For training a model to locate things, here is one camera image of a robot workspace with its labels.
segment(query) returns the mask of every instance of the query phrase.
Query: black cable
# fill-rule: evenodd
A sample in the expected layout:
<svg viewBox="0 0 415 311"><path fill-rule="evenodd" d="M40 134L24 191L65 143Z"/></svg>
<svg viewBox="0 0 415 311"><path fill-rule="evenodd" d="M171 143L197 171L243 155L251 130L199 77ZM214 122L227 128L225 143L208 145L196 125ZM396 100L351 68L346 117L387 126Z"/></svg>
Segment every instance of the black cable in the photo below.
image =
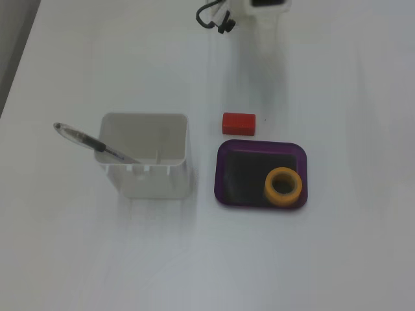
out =
<svg viewBox="0 0 415 311"><path fill-rule="evenodd" d="M211 6L217 5L219 3L221 3L223 0L216 0L214 2L210 2L204 6L202 6L201 8L199 8L196 12L196 20L197 22L200 24L200 26L206 28L206 29L212 29L215 26L214 22L210 22L208 24L204 23L202 21L202 19L200 18L200 13L202 13L205 9L210 8Z"/></svg>

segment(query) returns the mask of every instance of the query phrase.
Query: pen holder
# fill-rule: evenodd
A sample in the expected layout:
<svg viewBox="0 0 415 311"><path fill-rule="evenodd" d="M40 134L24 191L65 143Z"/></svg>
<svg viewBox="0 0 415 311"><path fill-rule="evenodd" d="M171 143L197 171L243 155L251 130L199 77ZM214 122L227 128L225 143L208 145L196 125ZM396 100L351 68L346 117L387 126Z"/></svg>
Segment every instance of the pen holder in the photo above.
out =
<svg viewBox="0 0 415 311"><path fill-rule="evenodd" d="M109 113L99 139L140 164L122 164L105 153L95 160L127 198L181 199L191 189L189 121L180 114Z"/></svg>

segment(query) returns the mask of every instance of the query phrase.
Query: pen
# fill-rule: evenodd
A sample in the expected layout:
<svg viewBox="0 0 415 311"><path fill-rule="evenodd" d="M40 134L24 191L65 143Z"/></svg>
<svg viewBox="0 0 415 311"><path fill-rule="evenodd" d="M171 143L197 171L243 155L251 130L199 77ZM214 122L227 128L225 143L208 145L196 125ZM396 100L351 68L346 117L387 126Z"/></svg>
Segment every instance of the pen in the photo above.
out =
<svg viewBox="0 0 415 311"><path fill-rule="evenodd" d="M117 151L116 149L109 147L102 141L99 141L98 139L95 139L85 133L82 133L81 131L74 129L69 125L62 123L54 123L53 127L60 135L62 135L66 139L69 139L71 142L75 144L79 144L80 146L95 150L97 152L106 153L124 164L140 164L139 161L133 159L132 157L129 157L121 153L120 151Z"/></svg>

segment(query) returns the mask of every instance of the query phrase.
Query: purple tray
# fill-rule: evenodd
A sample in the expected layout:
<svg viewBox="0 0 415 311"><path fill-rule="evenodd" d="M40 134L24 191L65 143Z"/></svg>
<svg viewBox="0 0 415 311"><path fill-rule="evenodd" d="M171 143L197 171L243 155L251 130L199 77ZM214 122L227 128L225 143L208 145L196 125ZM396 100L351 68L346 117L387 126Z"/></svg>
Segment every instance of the purple tray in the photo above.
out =
<svg viewBox="0 0 415 311"><path fill-rule="evenodd" d="M244 162L235 163L231 155L237 154L239 158L244 157ZM261 200L251 201L250 203L247 202L235 202L235 200L230 199L228 196L227 188L233 187L234 184L229 182L229 176L227 169L230 168L232 165L234 166L235 172L242 172L246 170L252 171L252 169L256 169L256 167L263 166L265 164L258 163L255 159L260 159L260 157L264 157L267 159L268 166L271 165L269 168L265 168L266 171L270 172L273 168L287 166L284 165L284 161L280 161L284 157L289 157L290 162L293 166L293 169L297 171L298 175L300 175L302 182L303 182L303 189L300 194L300 198L298 201L288 207L278 207L275 205L271 205L269 202L266 202L264 199L263 202ZM256 198L258 197L258 187L264 187L264 185L260 185L259 182L256 182ZM265 209L285 209L285 210L295 210L302 207L308 198L308 186L307 186L307 155L303 148L298 146L297 144L292 143L276 143L276 142L268 142L268 141L244 141L244 140L236 140L232 139L230 141L226 141L223 143L218 150L218 158L216 164L216 176L215 176L215 196L219 202L224 205L228 206L239 206L239 207L257 207L257 208L265 208Z"/></svg>

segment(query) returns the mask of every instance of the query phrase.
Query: masking tape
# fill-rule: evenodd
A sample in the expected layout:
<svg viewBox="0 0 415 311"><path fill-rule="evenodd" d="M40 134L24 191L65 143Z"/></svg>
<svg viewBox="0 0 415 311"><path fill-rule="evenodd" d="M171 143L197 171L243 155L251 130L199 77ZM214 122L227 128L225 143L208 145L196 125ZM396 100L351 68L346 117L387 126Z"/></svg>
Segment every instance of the masking tape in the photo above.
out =
<svg viewBox="0 0 415 311"><path fill-rule="evenodd" d="M276 181L288 183L292 190L286 194L279 193L273 186L273 183ZM294 170L287 167L279 167L268 174L265 180L264 193L270 203L285 207L298 201L302 189L303 182L301 177Z"/></svg>

